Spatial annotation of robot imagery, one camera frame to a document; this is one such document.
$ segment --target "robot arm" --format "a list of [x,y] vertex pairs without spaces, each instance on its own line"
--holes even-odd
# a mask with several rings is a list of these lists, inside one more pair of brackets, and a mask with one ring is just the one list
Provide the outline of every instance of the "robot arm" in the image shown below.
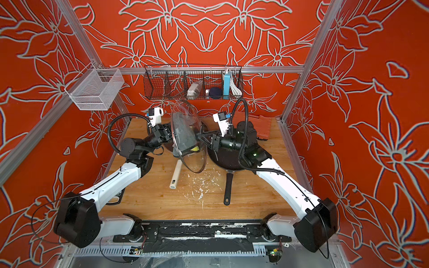
[[[213,118],[215,122],[219,123],[221,136],[213,132],[202,133],[201,137],[204,138],[201,140],[208,140],[207,136],[211,135],[209,147],[215,151],[219,147],[239,150],[242,143],[245,142],[245,149],[241,157],[249,170],[268,182],[296,213],[298,218],[294,220],[278,214],[271,215],[266,219],[266,225],[270,232],[274,235],[296,237],[305,248],[311,252],[316,252],[337,231],[335,204],[328,198],[322,201],[284,172],[272,156],[258,145],[257,133],[251,122],[248,122],[247,136],[244,139],[244,122],[238,123],[237,129],[234,129],[228,123],[230,118],[226,118],[224,113],[214,114]],[[275,169],[284,175],[276,172],[258,171],[257,169]]]
[[[159,122],[159,114],[162,112],[150,115],[150,120]],[[124,156],[126,162],[110,176],[80,193],[67,193],[60,201],[54,232],[80,248],[86,247],[96,238],[110,235],[130,235],[138,240],[142,230],[140,223],[132,216],[106,219],[99,217],[98,212],[118,192],[146,175],[154,160],[147,154],[171,140],[170,124],[159,123],[152,127],[152,133],[144,139],[124,139],[119,155]]]

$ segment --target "black wire basket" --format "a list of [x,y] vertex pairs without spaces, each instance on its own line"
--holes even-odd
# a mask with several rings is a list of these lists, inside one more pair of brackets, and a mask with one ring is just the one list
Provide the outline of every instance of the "black wire basket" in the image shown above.
[[[231,88],[228,95],[206,96],[205,91],[218,87],[224,91],[222,72],[230,70],[234,85],[241,91],[241,95],[233,95]],[[165,65],[145,66],[143,77],[145,97],[157,99],[240,99],[243,96],[243,75],[240,66],[181,64],[181,67],[167,67]],[[202,89],[198,96],[187,96],[192,83],[202,82]]]

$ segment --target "navy blue ball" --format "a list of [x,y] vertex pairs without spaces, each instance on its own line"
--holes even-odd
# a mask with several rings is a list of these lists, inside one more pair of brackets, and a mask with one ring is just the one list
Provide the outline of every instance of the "navy blue ball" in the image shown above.
[[212,98],[212,99],[220,99],[222,97],[222,90],[218,87],[212,87],[209,91],[208,91],[208,95]]

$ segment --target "white robot arm segment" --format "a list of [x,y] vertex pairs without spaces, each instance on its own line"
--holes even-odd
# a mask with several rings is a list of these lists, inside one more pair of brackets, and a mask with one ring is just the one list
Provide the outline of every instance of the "white robot arm segment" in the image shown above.
[[93,199],[97,212],[118,192],[141,177],[141,169],[133,163],[125,163],[117,171],[99,183],[80,192],[86,200]]
[[221,135],[224,137],[228,131],[230,114],[225,112],[217,113],[213,115],[213,120],[219,124]]
[[151,120],[152,127],[154,127],[157,124],[161,124],[161,117],[164,115],[164,110],[161,107],[151,108],[146,115]]
[[[258,168],[271,168],[284,172],[274,159],[267,159]],[[302,219],[307,215],[306,209],[312,210],[319,204],[319,197],[307,191],[299,183],[295,182],[287,173],[285,176],[273,172],[256,172],[256,175],[268,182],[291,206],[298,218]]]

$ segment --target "white mesh basket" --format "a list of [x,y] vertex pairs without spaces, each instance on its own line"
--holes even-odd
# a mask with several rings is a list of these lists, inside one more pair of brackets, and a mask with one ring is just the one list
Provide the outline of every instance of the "white mesh basket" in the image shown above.
[[124,84],[124,78],[119,69],[114,75],[101,76],[95,69],[89,72],[69,96],[79,110],[107,111]]

